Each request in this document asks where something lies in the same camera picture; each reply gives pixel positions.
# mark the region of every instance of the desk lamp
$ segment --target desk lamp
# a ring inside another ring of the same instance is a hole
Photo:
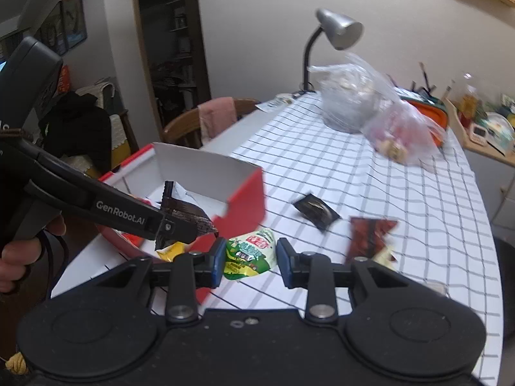
[[[311,48],[322,32],[325,32],[329,42],[337,51],[350,48],[360,39],[363,33],[363,25],[361,23],[343,14],[334,13],[326,8],[319,8],[316,15],[320,26],[311,36],[304,51],[304,81],[302,83],[302,91],[299,92],[300,95],[314,92],[310,89],[310,73],[307,68],[310,64]]]

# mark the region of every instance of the metal screw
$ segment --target metal screw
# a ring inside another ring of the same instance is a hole
[[[314,305],[310,308],[310,314],[321,319],[331,317],[334,313],[334,308],[329,305]]]
[[[187,305],[176,305],[170,309],[170,315],[175,319],[187,319],[193,315],[193,309]]]
[[[245,326],[242,321],[231,321],[229,325],[231,325],[233,328],[243,328]]]
[[[247,325],[257,325],[259,323],[259,319],[257,319],[256,317],[248,317],[247,319],[245,319],[245,323]]]

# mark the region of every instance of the white table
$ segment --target white table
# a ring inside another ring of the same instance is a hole
[[[327,128],[318,95],[307,95],[281,112],[254,112],[205,147],[254,162],[265,170],[267,216],[263,224],[286,236],[297,251],[317,250],[342,262],[349,243],[349,216],[398,220],[389,243],[402,274],[445,284],[449,296],[473,308],[487,328],[487,343],[474,373],[497,383],[503,308],[499,268],[485,207],[474,174],[450,133],[442,158],[404,167],[374,153],[362,135]],[[321,234],[299,217],[290,202],[312,191],[342,219]],[[101,237],[71,263],[58,294],[124,259]],[[338,289],[340,314],[351,310],[347,289]],[[306,292],[287,290],[277,269],[239,282],[223,280],[205,307],[303,309]],[[164,292],[154,312],[162,313]]]

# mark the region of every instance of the yellow snack bag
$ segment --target yellow snack bag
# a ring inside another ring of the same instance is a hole
[[[180,254],[186,252],[187,244],[183,242],[176,242],[175,244],[169,245],[162,250],[156,250],[159,255],[159,258],[166,262],[173,262],[173,259]]]

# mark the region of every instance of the orange container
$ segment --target orange container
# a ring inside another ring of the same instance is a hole
[[[423,103],[418,100],[413,100],[407,97],[401,97],[403,100],[406,100],[409,104],[413,104],[419,112],[423,115],[433,119],[438,125],[440,125],[444,130],[447,130],[447,126],[449,125],[449,116],[447,115],[447,109],[442,104],[442,102],[438,99],[434,99],[434,104]],[[439,137],[433,135],[433,140],[437,147],[441,147],[443,142]]]

